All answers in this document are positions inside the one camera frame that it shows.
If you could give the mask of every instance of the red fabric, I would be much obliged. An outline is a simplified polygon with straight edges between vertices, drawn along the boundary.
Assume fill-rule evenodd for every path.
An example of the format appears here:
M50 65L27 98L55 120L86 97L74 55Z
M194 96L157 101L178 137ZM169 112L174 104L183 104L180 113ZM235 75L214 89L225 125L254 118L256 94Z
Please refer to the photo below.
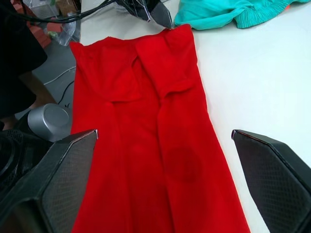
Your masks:
M191 28L72 43L72 133L98 129L73 233L249 233Z

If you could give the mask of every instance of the teal fabric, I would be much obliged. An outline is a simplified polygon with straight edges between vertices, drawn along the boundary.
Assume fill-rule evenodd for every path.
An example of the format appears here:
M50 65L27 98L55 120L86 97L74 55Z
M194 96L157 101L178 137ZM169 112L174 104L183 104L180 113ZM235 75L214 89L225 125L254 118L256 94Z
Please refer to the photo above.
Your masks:
M274 18L293 1L181 0L175 24L190 24L197 30L204 30L223 27L235 19L238 28L248 28Z

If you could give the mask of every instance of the white surface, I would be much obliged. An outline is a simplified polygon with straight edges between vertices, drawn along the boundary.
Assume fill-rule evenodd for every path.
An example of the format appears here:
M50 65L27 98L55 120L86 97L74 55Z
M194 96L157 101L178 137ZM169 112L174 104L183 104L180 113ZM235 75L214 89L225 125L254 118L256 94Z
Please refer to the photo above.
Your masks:
M100 3L84 0L82 8ZM178 3L165 3L173 17ZM249 194L231 131L242 129L287 143L311 166L310 22L311 3L295 4L249 29L237 29L231 23L193 32L209 115L252 233L269 231ZM107 36L132 39L161 30L109 7L83 21L81 43L88 45Z

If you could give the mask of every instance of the gray floor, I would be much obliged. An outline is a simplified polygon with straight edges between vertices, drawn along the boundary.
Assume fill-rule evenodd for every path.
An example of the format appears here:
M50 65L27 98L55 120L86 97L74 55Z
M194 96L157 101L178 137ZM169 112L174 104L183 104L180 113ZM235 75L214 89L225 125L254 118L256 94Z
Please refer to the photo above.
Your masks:
M56 41L52 40L52 43L45 48L45 52L48 55L47 61L42 66L33 71L33 73L42 81L42 83L46 83L56 78L65 70L76 65L74 56L69 46L61 46ZM50 91L57 102L60 101L67 85L74 80L74 75L75 69L72 69L71 71L68 71L62 75L59 79L46 85L47 89ZM73 85L74 84L71 84L67 89L60 105L66 105L69 108L72 108ZM16 114L16 117L21 118L27 111L28 110L25 110Z

